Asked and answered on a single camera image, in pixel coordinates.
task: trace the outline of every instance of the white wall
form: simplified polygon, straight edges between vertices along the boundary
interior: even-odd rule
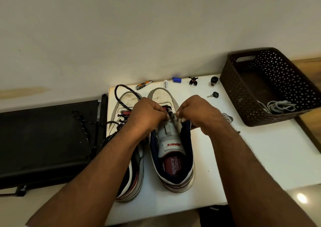
[[[320,54],[321,0],[0,0],[0,90],[28,91],[0,109],[219,73],[228,52],[262,46]]]

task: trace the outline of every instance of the key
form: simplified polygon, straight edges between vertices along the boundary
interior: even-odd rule
[[[207,97],[215,97],[218,98],[219,97],[219,93],[218,92],[213,92],[213,94],[207,96]]]

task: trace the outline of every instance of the shoe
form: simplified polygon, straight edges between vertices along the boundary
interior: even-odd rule
[[[152,90],[148,98],[161,105],[170,115],[150,133],[150,152],[156,172],[171,192],[181,193],[191,188],[195,166],[191,142],[191,121],[178,119],[179,106],[164,88]]]
[[[125,87],[130,91],[125,92],[120,98],[118,98],[117,88],[119,86]],[[107,137],[103,143],[104,145],[107,144],[127,122],[132,108],[138,102],[138,100],[142,98],[142,96],[125,85],[118,85],[115,88],[115,98],[118,102],[112,113],[111,121],[107,122],[110,125],[107,130]],[[142,187],[142,180],[144,177],[144,159],[142,146],[143,144],[147,143],[148,141],[140,142],[136,146],[123,181],[118,190],[115,199],[116,202],[128,202],[138,195]]]

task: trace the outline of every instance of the wooden floor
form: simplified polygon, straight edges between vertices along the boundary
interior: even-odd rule
[[[321,58],[293,63],[321,90]],[[301,115],[297,121],[321,153],[321,108]]]

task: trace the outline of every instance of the hand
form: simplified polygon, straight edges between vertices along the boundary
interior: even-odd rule
[[[199,95],[191,96],[183,102],[177,110],[176,116],[190,120],[192,125],[200,127],[205,135],[209,135],[209,129],[214,125],[228,123],[217,108]]]
[[[124,127],[135,128],[140,138],[144,138],[156,129],[161,121],[169,119],[166,110],[158,103],[143,97],[135,104]]]

